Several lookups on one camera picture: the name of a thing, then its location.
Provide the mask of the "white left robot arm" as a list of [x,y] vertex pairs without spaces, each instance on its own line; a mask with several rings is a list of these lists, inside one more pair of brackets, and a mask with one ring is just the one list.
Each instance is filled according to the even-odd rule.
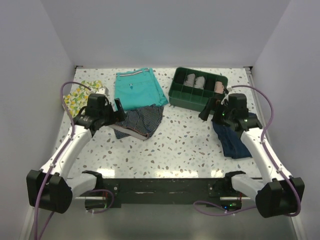
[[101,127],[112,127],[126,118],[120,99],[114,102],[116,109],[105,94],[90,94],[87,105],[72,119],[67,136],[56,152],[40,170],[28,173],[26,184],[32,207],[63,214],[81,194],[88,192],[99,196],[103,192],[102,176],[97,172],[85,171],[79,180],[70,182],[67,177],[79,153],[95,133]]

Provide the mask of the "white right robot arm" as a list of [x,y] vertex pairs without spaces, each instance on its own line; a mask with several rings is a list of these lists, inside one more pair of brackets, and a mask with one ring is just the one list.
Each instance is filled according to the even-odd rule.
[[216,94],[208,99],[198,116],[206,121],[211,111],[214,112],[212,122],[230,128],[245,145],[262,177],[262,182],[257,182],[243,171],[228,172],[218,184],[223,192],[230,197],[243,193],[254,200],[264,218],[297,216],[305,184],[300,177],[293,177],[271,149],[258,117],[249,113],[246,96],[232,93],[221,99]]

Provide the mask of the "navy white striped underwear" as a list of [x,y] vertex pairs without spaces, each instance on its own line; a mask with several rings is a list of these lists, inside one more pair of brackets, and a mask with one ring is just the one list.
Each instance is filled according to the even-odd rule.
[[148,140],[156,132],[163,119],[163,106],[144,106],[126,112],[124,121],[116,122],[109,127],[114,130],[117,139],[134,137]]

